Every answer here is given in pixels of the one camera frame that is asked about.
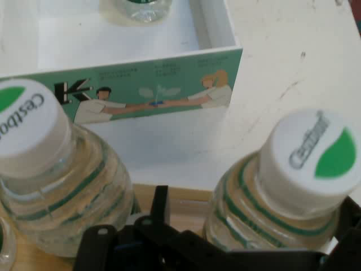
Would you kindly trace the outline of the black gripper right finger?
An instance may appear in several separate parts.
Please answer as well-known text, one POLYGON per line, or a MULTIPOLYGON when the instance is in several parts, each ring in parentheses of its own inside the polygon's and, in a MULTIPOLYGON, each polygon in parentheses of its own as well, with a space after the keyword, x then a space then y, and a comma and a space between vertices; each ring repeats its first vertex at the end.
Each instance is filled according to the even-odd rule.
POLYGON ((350 197, 341 205, 335 238, 338 243, 320 270, 360 271, 360 206, 350 197))

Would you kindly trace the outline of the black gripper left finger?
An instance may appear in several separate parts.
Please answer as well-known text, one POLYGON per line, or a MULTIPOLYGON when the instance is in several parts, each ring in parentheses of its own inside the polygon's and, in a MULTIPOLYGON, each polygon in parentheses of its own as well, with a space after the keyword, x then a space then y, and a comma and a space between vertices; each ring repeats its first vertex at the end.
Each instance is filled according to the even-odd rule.
POLYGON ((121 230, 90 227, 73 270, 222 270, 224 253, 191 231, 169 225, 167 186, 155 189, 151 210, 121 230))

